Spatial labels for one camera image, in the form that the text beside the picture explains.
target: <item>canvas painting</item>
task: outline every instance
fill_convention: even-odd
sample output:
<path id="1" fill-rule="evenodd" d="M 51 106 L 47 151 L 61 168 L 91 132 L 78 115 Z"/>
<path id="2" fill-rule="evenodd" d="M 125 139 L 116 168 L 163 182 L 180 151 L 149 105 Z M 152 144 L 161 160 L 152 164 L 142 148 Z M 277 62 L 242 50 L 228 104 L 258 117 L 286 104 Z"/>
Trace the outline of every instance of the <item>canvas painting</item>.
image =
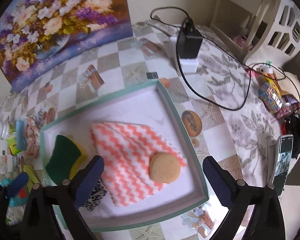
<path id="1" fill-rule="evenodd" d="M 129 36 L 127 0 L 13 0 L 0 18 L 0 69 L 19 92 L 63 61 Z"/>

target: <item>checkered tablecloth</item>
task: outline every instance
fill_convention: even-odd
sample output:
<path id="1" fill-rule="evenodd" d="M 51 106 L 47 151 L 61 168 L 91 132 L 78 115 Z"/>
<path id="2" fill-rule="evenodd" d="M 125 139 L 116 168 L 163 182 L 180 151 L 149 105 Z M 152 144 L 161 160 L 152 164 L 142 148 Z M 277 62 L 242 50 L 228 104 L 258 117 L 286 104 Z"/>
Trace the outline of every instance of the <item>checkered tablecloth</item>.
<path id="1" fill-rule="evenodd" d="M 176 34 L 175 30 L 169 28 L 166 30 Z M 98 97 L 145 82 L 146 73 L 156 72 L 158 78 L 166 78 L 170 81 L 167 90 L 178 112 L 181 114 L 185 110 L 192 110 L 202 119 L 202 132 L 196 137 L 199 143 L 196 142 L 195 146 L 200 162 L 202 163 L 205 156 L 213 155 L 236 179 L 242 178 L 239 159 L 223 114 L 218 107 L 199 99 L 186 86 L 174 64 L 168 36 L 149 25 L 135 25 L 133 31 L 133 37 L 83 52 L 46 72 L 20 93 L 11 92 L 1 105 L 0 120 L 7 117 L 14 120 L 18 116 L 30 116 L 46 105 L 55 108 L 56 118 L 58 118 Z M 154 56 L 147 56 L 135 46 L 141 38 L 152 41 L 161 48 L 161 51 Z M 90 64 L 95 66 L 105 82 L 94 93 L 83 89 L 78 80 L 78 75 L 83 73 Z M 204 68 L 201 67 L 197 73 L 187 75 L 188 81 L 200 94 L 214 100 L 202 78 L 202 71 L 204 72 Z M 52 85 L 52 89 L 47 90 L 47 83 Z M 221 137 L 222 143 L 216 143 Z M 0 156 L 0 181 L 3 177 L 17 176 L 20 165 L 18 160 L 14 165 L 13 172 L 8 172 L 6 158 Z M 44 183 L 43 173 L 39 176 L 39 180 Z M 23 207 L 11 208 L 8 217 L 18 221 L 23 211 Z M 203 239 L 195 228 L 183 223 L 181 217 L 143 228 L 102 233 L 102 237 L 111 240 Z"/>

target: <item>tray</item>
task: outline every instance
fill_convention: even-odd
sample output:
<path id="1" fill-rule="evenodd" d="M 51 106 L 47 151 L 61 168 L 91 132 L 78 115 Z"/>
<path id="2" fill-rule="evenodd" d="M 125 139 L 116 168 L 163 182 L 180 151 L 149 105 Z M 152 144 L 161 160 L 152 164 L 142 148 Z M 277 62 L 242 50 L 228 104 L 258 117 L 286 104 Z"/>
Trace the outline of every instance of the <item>tray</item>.
<path id="1" fill-rule="evenodd" d="M 87 162 L 90 161 L 96 154 L 89 136 L 92 122 L 148 125 L 188 160 L 188 166 L 182 170 L 175 182 L 138 203 L 116 207 L 108 193 L 93 211 L 79 208 L 93 232 L 131 229 L 158 223 L 208 201 L 206 181 L 191 140 L 168 92 L 159 81 L 150 81 L 106 95 L 44 126 L 40 132 L 43 166 L 46 166 L 52 155 L 58 134 L 73 136 L 85 148 L 89 156 Z M 47 174 L 46 182 L 47 185 L 55 185 Z M 66 227 L 59 207 L 54 208 Z"/>

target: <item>jar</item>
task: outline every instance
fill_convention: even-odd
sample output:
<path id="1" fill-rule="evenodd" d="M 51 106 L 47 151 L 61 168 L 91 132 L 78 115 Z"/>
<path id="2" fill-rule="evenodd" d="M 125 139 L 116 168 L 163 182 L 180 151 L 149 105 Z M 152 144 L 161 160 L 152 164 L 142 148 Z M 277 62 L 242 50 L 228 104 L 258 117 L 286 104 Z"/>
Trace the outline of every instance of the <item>jar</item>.
<path id="1" fill-rule="evenodd" d="M 292 114 L 293 114 L 293 107 L 289 102 L 287 102 L 282 104 L 281 109 L 277 113 L 275 113 L 275 117 L 276 119 L 283 119 Z"/>
<path id="2" fill-rule="evenodd" d="M 282 100 L 284 100 L 282 103 L 289 102 L 295 112 L 300 111 L 300 103 L 293 95 L 284 95 L 282 96 Z"/>

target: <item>sponge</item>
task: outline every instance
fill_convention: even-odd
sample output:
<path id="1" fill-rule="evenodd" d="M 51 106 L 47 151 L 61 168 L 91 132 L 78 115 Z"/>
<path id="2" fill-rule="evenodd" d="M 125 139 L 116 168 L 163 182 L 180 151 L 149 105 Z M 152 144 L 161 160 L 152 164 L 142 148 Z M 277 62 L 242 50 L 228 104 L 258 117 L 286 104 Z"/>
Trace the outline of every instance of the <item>sponge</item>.
<path id="1" fill-rule="evenodd" d="M 80 165 L 85 161 L 85 159 L 87 158 L 87 153 L 86 151 L 79 145 L 77 144 L 75 141 L 71 140 L 79 149 L 79 151 L 81 152 L 81 155 L 79 156 L 79 158 L 76 160 L 76 162 L 72 165 L 71 170 L 70 170 L 70 175 L 69 175 L 69 179 L 73 179 L 73 177 L 77 174 Z"/>
<path id="2" fill-rule="evenodd" d="M 85 156 L 86 153 L 82 154 L 74 141 L 57 135 L 52 156 L 46 166 L 47 174 L 55 184 L 60 185 L 64 179 L 70 179 L 70 176 L 73 178 Z"/>

